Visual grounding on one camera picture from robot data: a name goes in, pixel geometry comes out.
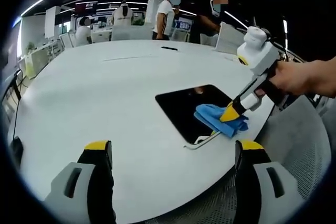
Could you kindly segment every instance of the white chair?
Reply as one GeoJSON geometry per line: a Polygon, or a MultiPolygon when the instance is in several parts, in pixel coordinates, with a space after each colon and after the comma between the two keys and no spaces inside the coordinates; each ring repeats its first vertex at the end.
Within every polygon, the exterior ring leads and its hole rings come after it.
{"type": "Polygon", "coordinates": [[[207,36],[205,34],[200,34],[199,35],[199,41],[201,43],[201,45],[207,45],[207,46],[211,46],[211,47],[215,47],[216,43],[218,40],[218,34],[214,35],[214,36],[207,36]]]}
{"type": "Polygon", "coordinates": [[[152,39],[152,26],[114,26],[111,40],[152,39]]]}
{"type": "Polygon", "coordinates": [[[61,40],[64,49],[73,48],[73,44],[68,33],[60,35],[59,39],[61,40]]]}
{"type": "Polygon", "coordinates": [[[237,55],[237,49],[244,43],[244,34],[224,22],[220,25],[216,51],[237,55]]]}
{"type": "Polygon", "coordinates": [[[187,36],[188,36],[188,31],[187,30],[182,30],[182,29],[175,28],[174,31],[173,31],[173,34],[171,36],[171,40],[172,41],[186,42],[187,41],[187,36]]]}
{"type": "Polygon", "coordinates": [[[100,33],[91,33],[91,39],[93,43],[110,41],[110,31],[102,31],[100,33]]]}
{"type": "Polygon", "coordinates": [[[76,34],[71,30],[71,31],[69,31],[69,36],[70,36],[70,41],[71,41],[73,47],[75,47],[76,43],[77,43],[76,42],[76,34]]]}

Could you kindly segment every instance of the face mask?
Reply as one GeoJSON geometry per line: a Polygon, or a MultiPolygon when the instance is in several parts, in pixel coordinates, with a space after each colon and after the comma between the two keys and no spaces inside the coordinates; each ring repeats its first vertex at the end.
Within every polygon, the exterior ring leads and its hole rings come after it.
{"type": "Polygon", "coordinates": [[[220,13],[221,10],[222,10],[222,8],[221,8],[222,5],[221,4],[212,5],[212,7],[213,7],[214,11],[216,11],[218,13],[220,13]]]}
{"type": "Polygon", "coordinates": [[[170,3],[172,3],[172,5],[179,5],[181,0],[170,0],[170,3]]]}

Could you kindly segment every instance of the computer monitor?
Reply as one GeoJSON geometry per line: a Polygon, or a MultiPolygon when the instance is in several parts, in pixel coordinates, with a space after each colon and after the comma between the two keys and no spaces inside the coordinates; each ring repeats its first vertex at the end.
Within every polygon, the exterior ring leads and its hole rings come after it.
{"type": "Polygon", "coordinates": [[[98,21],[101,21],[101,22],[106,22],[106,17],[98,17],[98,21]]]}

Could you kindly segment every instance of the white t-shirt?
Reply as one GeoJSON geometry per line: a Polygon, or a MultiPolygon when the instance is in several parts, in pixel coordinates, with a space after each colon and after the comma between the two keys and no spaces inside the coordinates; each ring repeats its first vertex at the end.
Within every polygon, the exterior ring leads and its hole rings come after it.
{"type": "Polygon", "coordinates": [[[114,26],[131,26],[132,25],[132,17],[133,17],[133,11],[131,8],[128,8],[127,15],[124,16],[123,6],[127,6],[127,4],[122,4],[118,9],[116,9],[113,12],[113,18],[114,18],[114,26]]]}
{"type": "Polygon", "coordinates": [[[76,46],[87,45],[88,37],[91,37],[91,29],[87,26],[79,26],[76,31],[76,46]]]}
{"type": "Polygon", "coordinates": [[[173,22],[174,22],[174,16],[175,16],[175,13],[174,13],[174,10],[173,10],[173,7],[172,7],[172,4],[168,1],[168,0],[164,0],[161,2],[161,4],[159,5],[159,9],[157,9],[157,13],[156,13],[156,18],[155,18],[155,28],[154,28],[154,32],[158,32],[157,30],[157,24],[158,24],[158,21],[157,21],[157,15],[159,13],[164,13],[166,16],[165,16],[165,19],[163,21],[163,34],[165,35],[170,35],[170,31],[172,29],[172,26],[173,26],[173,22]]]}

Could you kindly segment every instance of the human hand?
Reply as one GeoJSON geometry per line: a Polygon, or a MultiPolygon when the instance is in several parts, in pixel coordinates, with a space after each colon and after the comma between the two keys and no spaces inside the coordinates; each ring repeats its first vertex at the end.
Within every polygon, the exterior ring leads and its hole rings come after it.
{"type": "Polygon", "coordinates": [[[279,89],[301,95],[312,91],[314,62],[296,63],[279,61],[276,74],[270,81],[279,89]]]}
{"type": "Polygon", "coordinates": [[[179,12],[180,12],[180,6],[177,5],[177,6],[175,6],[174,13],[175,13],[175,15],[177,15],[177,14],[179,14],[179,12]]]}
{"type": "Polygon", "coordinates": [[[157,34],[156,39],[157,39],[157,40],[162,40],[162,39],[163,39],[162,34],[157,34]]]}

